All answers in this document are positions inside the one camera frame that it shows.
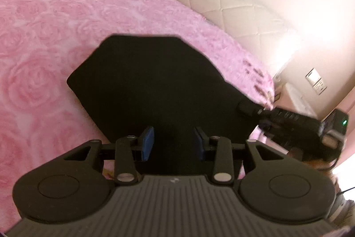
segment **black cloth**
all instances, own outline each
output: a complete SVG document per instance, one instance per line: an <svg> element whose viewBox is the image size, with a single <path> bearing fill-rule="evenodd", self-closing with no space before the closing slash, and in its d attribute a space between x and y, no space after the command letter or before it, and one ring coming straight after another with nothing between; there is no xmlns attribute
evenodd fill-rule
<svg viewBox="0 0 355 237"><path fill-rule="evenodd" d="M140 173L203 174L211 164L195 154L193 128L244 143L257 125L236 111L240 91L201 53L174 37L113 35L68 78L90 117L114 142L155 130Z"/></svg>

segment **white switch plate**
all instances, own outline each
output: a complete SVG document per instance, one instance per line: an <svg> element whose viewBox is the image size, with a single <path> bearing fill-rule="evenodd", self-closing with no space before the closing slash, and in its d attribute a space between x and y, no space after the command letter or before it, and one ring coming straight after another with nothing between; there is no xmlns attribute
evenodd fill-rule
<svg viewBox="0 0 355 237"><path fill-rule="evenodd" d="M317 92L318 95L320 95L324 90L327 88L325 83L323 82L323 79L320 79L317 81L317 83L313 86L313 89Z"/></svg>

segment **rose pattern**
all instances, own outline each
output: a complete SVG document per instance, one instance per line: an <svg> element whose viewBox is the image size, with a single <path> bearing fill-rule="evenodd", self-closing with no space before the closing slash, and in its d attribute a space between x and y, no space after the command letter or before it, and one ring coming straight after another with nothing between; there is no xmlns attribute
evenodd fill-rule
<svg viewBox="0 0 355 237"><path fill-rule="evenodd" d="M66 79L112 33L177 35L249 98L272 106L260 61L176 0L0 0L0 22L0 231L20 218L11 191L22 174L104 139Z"/></svg>

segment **black electronic device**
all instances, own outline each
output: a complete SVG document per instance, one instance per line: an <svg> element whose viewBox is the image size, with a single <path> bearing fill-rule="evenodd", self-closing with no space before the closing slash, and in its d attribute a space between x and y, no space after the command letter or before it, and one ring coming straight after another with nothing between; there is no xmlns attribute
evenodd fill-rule
<svg viewBox="0 0 355 237"><path fill-rule="evenodd" d="M324 121L278 107L265 110L251 102L240 103L237 110L257 119L265 136L283 148L301 149L305 161L323 159L332 162L339 158L346 143L349 116L338 109Z"/></svg>
<svg viewBox="0 0 355 237"><path fill-rule="evenodd" d="M13 199L22 220L8 237L319 237L333 229L327 215L332 182L311 167L256 140L234 144L195 129L205 175L137 176L154 141L140 137L116 143L90 140L25 174ZM102 175L115 160L114 180ZM246 176L237 180L242 163Z"/></svg>

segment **quilted stitching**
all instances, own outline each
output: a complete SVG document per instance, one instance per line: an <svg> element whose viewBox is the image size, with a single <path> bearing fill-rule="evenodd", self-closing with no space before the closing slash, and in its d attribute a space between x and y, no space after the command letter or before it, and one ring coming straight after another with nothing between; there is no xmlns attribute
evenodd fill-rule
<svg viewBox="0 0 355 237"><path fill-rule="evenodd" d="M301 39L284 20L255 0L178 0L233 36L275 76Z"/></svg>

